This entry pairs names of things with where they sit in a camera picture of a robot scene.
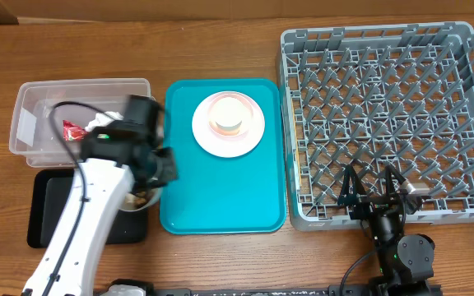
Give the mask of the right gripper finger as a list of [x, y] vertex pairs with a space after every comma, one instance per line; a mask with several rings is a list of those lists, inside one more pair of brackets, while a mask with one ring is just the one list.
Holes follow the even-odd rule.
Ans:
[[387, 195], [392, 195], [396, 192], [393, 182], [394, 180], [396, 180], [399, 185], [402, 185], [406, 181], [401, 173], [391, 164], [385, 166], [384, 179]]
[[351, 164], [344, 166], [342, 189], [340, 197], [357, 197], [358, 195], [366, 195], [367, 192], [360, 178]]

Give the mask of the grey small bowl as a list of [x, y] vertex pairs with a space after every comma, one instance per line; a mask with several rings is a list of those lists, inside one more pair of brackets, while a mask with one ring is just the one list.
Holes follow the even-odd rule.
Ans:
[[161, 194], [162, 188], [153, 188], [136, 194], [128, 193], [119, 209], [126, 212], [144, 210], [155, 205], [160, 200]]

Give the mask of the brown food piece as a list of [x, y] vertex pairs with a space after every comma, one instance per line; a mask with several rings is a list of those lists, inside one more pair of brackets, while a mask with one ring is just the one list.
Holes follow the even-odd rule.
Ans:
[[124, 203], [127, 207], [140, 208], [148, 202], [146, 192], [128, 193], [125, 197]]

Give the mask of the white napkin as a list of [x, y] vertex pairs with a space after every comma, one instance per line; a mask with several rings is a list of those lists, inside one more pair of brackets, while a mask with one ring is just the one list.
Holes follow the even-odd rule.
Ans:
[[105, 127], [115, 120], [123, 120], [123, 115], [113, 111], [97, 113], [95, 118], [85, 126], [85, 130], [91, 132], [95, 127]]

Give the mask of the red snack wrapper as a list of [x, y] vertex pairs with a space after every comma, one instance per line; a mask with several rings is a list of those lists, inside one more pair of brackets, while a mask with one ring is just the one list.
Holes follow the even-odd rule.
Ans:
[[63, 120], [63, 139], [65, 141], [80, 141], [86, 134], [87, 131], [83, 127]]

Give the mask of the pink bowl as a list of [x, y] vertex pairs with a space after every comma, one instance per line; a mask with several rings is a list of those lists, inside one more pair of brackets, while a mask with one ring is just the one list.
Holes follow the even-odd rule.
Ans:
[[249, 131], [253, 109], [244, 95], [225, 92], [216, 95], [208, 105], [207, 116], [215, 134], [237, 137]]

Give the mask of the white paper cup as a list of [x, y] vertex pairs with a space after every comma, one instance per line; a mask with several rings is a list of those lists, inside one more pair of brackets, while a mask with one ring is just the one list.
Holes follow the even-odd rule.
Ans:
[[211, 124], [223, 132], [234, 132], [243, 122], [244, 106], [240, 100], [223, 97], [217, 100], [210, 111]]

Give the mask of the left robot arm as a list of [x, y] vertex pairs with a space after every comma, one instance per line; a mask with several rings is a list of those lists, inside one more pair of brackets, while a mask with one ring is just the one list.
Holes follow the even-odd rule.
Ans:
[[93, 294], [106, 239], [127, 194], [178, 177], [173, 152], [157, 132], [163, 111], [152, 97], [130, 95], [122, 119], [85, 135], [78, 155], [66, 150], [75, 164], [71, 191], [24, 295]]

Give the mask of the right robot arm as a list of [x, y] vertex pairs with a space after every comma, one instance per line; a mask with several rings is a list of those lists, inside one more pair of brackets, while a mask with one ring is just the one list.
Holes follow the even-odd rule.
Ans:
[[[337, 203], [349, 209], [352, 220], [367, 225], [374, 249], [355, 261], [345, 272], [338, 288], [340, 295], [441, 295], [431, 286], [434, 276], [434, 241], [425, 234], [405, 234], [409, 215], [416, 213], [429, 195], [425, 183], [412, 182], [394, 166], [384, 170], [385, 193], [372, 197], [352, 165], [344, 167], [342, 189]], [[380, 275], [365, 285], [346, 286], [351, 272], [371, 256], [378, 258]]]

